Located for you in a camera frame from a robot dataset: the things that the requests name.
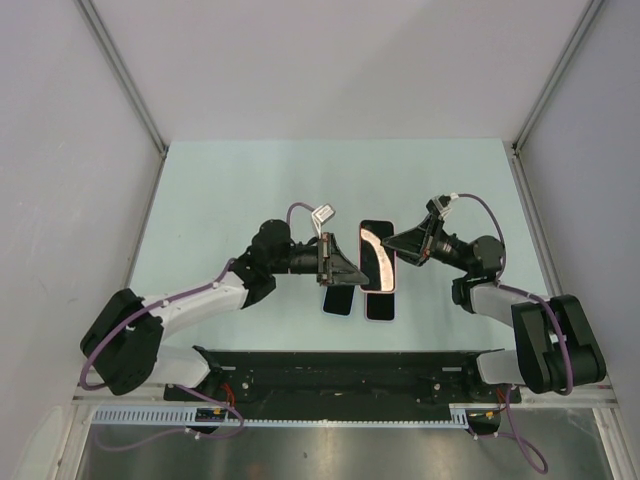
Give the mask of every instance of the gray wall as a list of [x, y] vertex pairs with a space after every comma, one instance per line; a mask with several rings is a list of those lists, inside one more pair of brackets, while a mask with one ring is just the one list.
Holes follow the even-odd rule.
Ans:
[[[0, 45], [0, 477], [8, 478], [39, 422], [73, 395], [79, 341], [123, 282], [160, 159], [71, 0], [6, 2]], [[46, 451], [58, 439], [40, 441]]]
[[640, 2], [611, 0], [533, 136], [525, 171], [640, 446]]

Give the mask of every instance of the smartphone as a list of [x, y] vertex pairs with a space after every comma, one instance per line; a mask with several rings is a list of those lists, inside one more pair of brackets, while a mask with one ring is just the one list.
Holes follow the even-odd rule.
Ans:
[[347, 317], [351, 314], [353, 294], [356, 287], [353, 285], [327, 287], [324, 292], [322, 311], [329, 315], [341, 315]]
[[396, 255], [381, 244], [394, 234], [393, 223], [387, 220], [360, 222], [360, 270], [369, 278], [360, 285], [365, 293], [393, 293], [396, 289]]
[[390, 322], [396, 316], [395, 293], [367, 293], [364, 314], [368, 320]]

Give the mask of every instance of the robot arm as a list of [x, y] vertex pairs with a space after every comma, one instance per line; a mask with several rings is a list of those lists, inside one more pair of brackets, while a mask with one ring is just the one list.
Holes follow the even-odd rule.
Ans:
[[[80, 347], [87, 357], [81, 385], [124, 395], [146, 381], [198, 385], [215, 360], [206, 351], [162, 345], [170, 335], [212, 316], [258, 303], [276, 288], [274, 275], [310, 274], [320, 285], [362, 285], [368, 278], [340, 251], [332, 233], [294, 243], [282, 220], [262, 224], [251, 245], [204, 285], [173, 294], [139, 297], [130, 289], [109, 300]], [[88, 385], [93, 366], [104, 383]]]
[[504, 239], [484, 202], [480, 200], [496, 223], [500, 240], [483, 236], [467, 243], [444, 231], [445, 218], [457, 198], [456, 194], [432, 198], [428, 214], [418, 226], [386, 238], [382, 244], [412, 265], [422, 266], [433, 258], [462, 270], [465, 275], [453, 281], [453, 302], [514, 329], [515, 351], [478, 357], [483, 381], [526, 384], [535, 393], [568, 394], [574, 385], [603, 380], [604, 358], [579, 300], [571, 295], [545, 299], [500, 284]]

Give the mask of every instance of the metal floor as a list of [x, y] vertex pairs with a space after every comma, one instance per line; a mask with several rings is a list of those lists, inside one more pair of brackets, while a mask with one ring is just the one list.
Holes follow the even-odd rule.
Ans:
[[[521, 434], [549, 462], [546, 479], [612, 479], [590, 410], [514, 412]], [[157, 427], [94, 426], [108, 445]], [[79, 480], [534, 479], [515, 442], [474, 442], [463, 430], [253, 428], [229, 440], [171, 435], [124, 453], [91, 441]]]

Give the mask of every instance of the light blue table surface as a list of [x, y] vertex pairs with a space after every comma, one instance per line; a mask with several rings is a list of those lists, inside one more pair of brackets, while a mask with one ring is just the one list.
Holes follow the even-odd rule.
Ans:
[[[284, 218], [295, 201], [331, 203], [334, 232], [357, 264], [358, 224], [391, 220], [396, 231], [425, 216], [429, 198], [471, 192], [493, 208], [504, 230], [503, 281], [538, 292], [544, 282], [502, 142], [474, 140], [217, 141], [173, 143], [162, 173], [132, 288], [138, 295], [179, 290], [215, 277], [242, 254], [262, 222]], [[472, 200], [461, 199], [446, 229], [464, 240], [495, 235]], [[293, 237], [312, 236], [297, 210]], [[225, 350], [480, 350], [513, 347], [513, 331], [451, 301], [461, 273], [429, 261], [397, 268], [396, 319], [367, 321], [356, 289], [350, 317], [321, 311], [324, 289], [312, 276], [279, 276], [261, 303], [215, 316], [169, 344]]]

